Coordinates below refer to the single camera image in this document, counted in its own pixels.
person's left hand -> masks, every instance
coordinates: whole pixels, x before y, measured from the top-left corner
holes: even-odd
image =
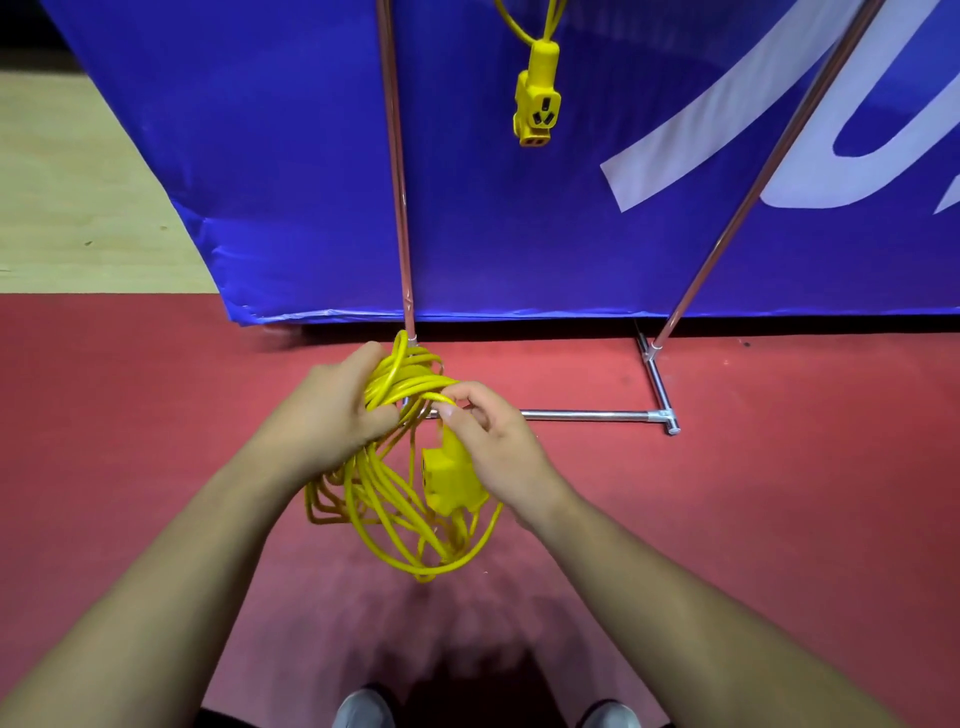
[[[272,476],[294,492],[338,468],[396,426],[399,411],[394,405],[368,412],[363,403],[367,379],[385,355],[383,347],[370,341],[340,364],[311,369],[241,453],[260,465],[269,461]]]

forearm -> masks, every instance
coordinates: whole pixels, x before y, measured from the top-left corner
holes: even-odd
[[[562,490],[534,530],[678,725],[900,725],[773,624]]]
[[[244,452],[217,473],[0,706],[0,726],[190,724],[285,505],[269,477]]]

yellow plug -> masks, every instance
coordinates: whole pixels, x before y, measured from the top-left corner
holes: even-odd
[[[423,494],[426,504],[442,516],[458,508],[476,513],[487,502],[487,491],[473,472],[470,453],[444,425],[441,446],[423,451]]]
[[[550,141],[557,124],[560,94],[553,87],[560,46],[552,40],[534,40],[530,65],[516,78],[514,134],[521,147],[541,147]]]

hanging extension cord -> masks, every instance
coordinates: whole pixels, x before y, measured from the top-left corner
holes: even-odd
[[[560,46],[551,38],[566,10],[566,0],[550,0],[540,39],[519,26],[503,7],[503,0],[493,2],[514,35],[530,46],[530,62],[516,78],[514,134],[521,147],[541,147],[550,141],[550,130],[557,125],[560,114],[560,94],[553,87]]]
[[[417,427],[430,414],[432,401],[456,404],[441,394],[456,379],[444,376],[444,364],[436,354],[408,343],[406,331],[396,335],[393,350],[373,370],[364,391],[368,410],[404,402],[397,426],[356,452],[339,470],[307,483],[303,493],[310,522],[352,523],[363,543],[382,561],[413,574],[418,581],[431,581],[437,574],[459,569],[479,553],[493,533],[503,504],[496,504],[487,529],[471,545],[480,509],[490,494],[473,472],[469,453],[446,425],[441,446],[422,453],[423,498],[414,489]],[[410,472],[404,480],[383,459],[406,435],[410,436]],[[333,489],[342,489],[342,496]],[[374,524],[383,526],[403,561],[373,540],[367,526]],[[415,550],[403,542],[397,527],[417,535]],[[423,561],[428,546],[436,554],[431,561],[439,561],[437,566]]]

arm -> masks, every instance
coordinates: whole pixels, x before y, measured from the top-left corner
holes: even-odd
[[[315,367],[0,705],[0,728],[192,725],[280,513],[396,424],[362,404],[383,353]]]
[[[540,538],[678,725],[902,725],[776,626],[580,498],[498,395],[476,383],[445,393],[470,402],[438,410],[480,480]]]

